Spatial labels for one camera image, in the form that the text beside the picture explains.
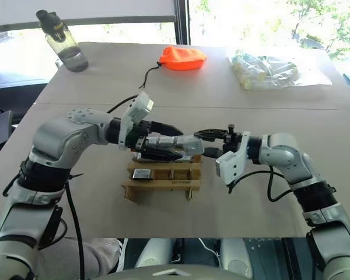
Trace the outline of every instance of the black cable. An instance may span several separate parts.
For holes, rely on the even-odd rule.
[[[228,193],[230,194],[233,190],[233,188],[235,186],[237,186],[237,184],[239,184],[242,180],[244,180],[245,178],[248,178],[252,175],[255,175],[255,174],[260,174],[260,173],[269,173],[269,181],[268,181],[268,187],[267,187],[267,197],[268,197],[268,200],[271,201],[271,202],[276,202],[278,200],[280,200],[281,198],[283,198],[284,196],[286,196],[287,194],[291,193],[292,190],[288,190],[288,191],[285,191],[283,192],[282,194],[280,194],[279,196],[275,197],[275,198],[272,198],[271,197],[271,190],[272,190],[272,182],[274,180],[274,175],[278,176],[278,177],[281,177],[281,178],[284,178],[284,176],[280,173],[277,173],[277,172],[274,172],[274,168],[272,166],[269,167],[269,170],[259,170],[259,171],[254,171],[254,172],[251,172],[251,173],[248,173],[248,174],[245,174],[244,176],[241,176],[240,178],[238,178],[236,181],[234,181],[232,184],[230,184],[229,186],[229,190],[228,190]]]
[[[83,240],[81,234],[81,227],[79,226],[78,216],[76,214],[75,206],[72,201],[70,185],[69,182],[65,184],[66,197],[69,202],[72,219],[75,225],[76,239],[78,241],[78,249],[79,249],[79,269],[80,269],[80,280],[85,280],[85,268],[84,268],[84,252],[83,252]]]
[[[151,71],[151,70],[154,70],[154,69],[158,69],[158,68],[160,68],[162,66],[162,63],[159,63],[158,61],[157,61],[157,66],[156,67],[151,67],[151,69],[149,69],[146,73],[145,73],[145,78],[144,78],[144,83],[142,83],[142,85],[139,87],[139,89],[140,88],[145,88],[145,86],[146,86],[146,80],[148,79],[148,74],[149,74],[149,72]]]
[[[3,197],[7,197],[8,196],[8,191],[11,189],[11,187],[14,184],[14,181],[17,180],[19,178],[19,173],[12,179],[12,181],[10,181],[10,183],[4,188],[4,190],[2,191],[2,195]]]
[[[39,248],[38,248],[39,251],[42,250],[42,249],[48,248],[48,247],[50,247],[50,246],[52,246],[52,245],[54,245],[54,244],[56,244],[56,243],[59,242],[62,238],[65,237],[66,232],[68,232],[68,225],[66,224],[66,222],[65,222],[63,219],[61,219],[60,222],[61,222],[61,224],[64,226],[64,231],[61,233],[60,236],[58,236],[58,237],[57,237],[56,239],[54,239],[52,242],[49,242],[48,244],[39,247]]]
[[[138,95],[132,95],[130,96],[129,98],[126,98],[125,100],[119,102],[117,105],[115,105],[113,108],[111,108],[107,113],[110,114],[111,112],[113,112],[116,108],[118,108],[119,106],[121,106],[122,104],[126,103],[127,101],[131,100],[131,99],[134,99],[138,97]]]
[[[288,190],[288,191],[284,191],[282,194],[278,195],[275,198],[271,197],[271,190],[272,190],[272,182],[274,180],[274,168],[270,165],[269,166],[269,180],[268,180],[268,187],[267,187],[267,197],[268,200],[271,202],[277,202],[278,200],[280,200],[281,198],[283,198],[284,196],[286,196],[287,194],[290,194],[292,192],[292,190]]]
[[[234,188],[235,186],[237,186],[237,184],[239,184],[239,183],[240,183],[242,180],[244,180],[245,178],[248,178],[248,177],[250,177],[250,176],[252,176],[252,175],[260,174],[260,173],[271,173],[271,171],[269,171],[269,170],[259,170],[259,171],[250,172],[250,173],[248,173],[248,174],[245,174],[244,176],[241,176],[241,177],[238,178],[236,181],[234,181],[232,184],[230,184],[228,193],[230,194],[230,193],[232,192],[233,188]],[[283,176],[282,174],[280,174],[280,173],[274,172],[274,174],[275,174],[276,176],[279,176],[279,177],[281,177],[281,178],[284,178],[284,176]]]

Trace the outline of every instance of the window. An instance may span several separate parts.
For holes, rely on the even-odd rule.
[[[76,41],[175,44],[173,23],[120,23],[69,26]],[[41,29],[0,32],[0,72],[51,78],[56,54]]]
[[[350,63],[350,0],[189,0],[193,45],[318,48]]]

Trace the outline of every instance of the tree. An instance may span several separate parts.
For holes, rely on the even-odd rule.
[[[335,10],[332,14],[332,18],[335,21],[334,35],[325,50],[327,51],[327,53],[330,53],[330,56],[337,57],[339,55],[343,55],[344,52],[350,50],[350,48],[348,47],[341,47],[336,49],[333,53],[331,53],[331,50],[333,50],[333,44],[336,41],[343,43],[344,45],[350,43],[350,6],[345,12],[339,13],[337,10]]]
[[[294,6],[292,15],[296,17],[297,24],[293,30],[292,39],[297,36],[298,26],[312,13],[322,15],[327,9],[325,7],[325,0],[289,0],[287,3]]]
[[[162,30],[162,22],[156,23],[156,26],[158,27],[158,30]]]
[[[205,34],[205,15],[210,14],[209,0],[200,0],[200,3],[196,7],[196,11],[202,12],[202,35]]]

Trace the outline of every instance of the person's leg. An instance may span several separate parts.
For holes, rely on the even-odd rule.
[[[119,241],[115,238],[84,240],[86,279],[111,271],[119,260]],[[41,250],[38,255],[38,279],[79,279],[79,250],[75,239],[64,238]]]
[[[174,242],[175,239],[171,238],[149,239],[135,264],[135,268],[170,264]]]

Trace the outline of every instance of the wooden stand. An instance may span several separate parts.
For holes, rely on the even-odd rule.
[[[124,197],[135,201],[138,191],[186,191],[188,200],[193,191],[201,186],[201,156],[192,158],[191,163],[141,163],[132,162],[127,167],[129,180],[122,183]],[[135,169],[150,169],[151,180],[133,180]]]

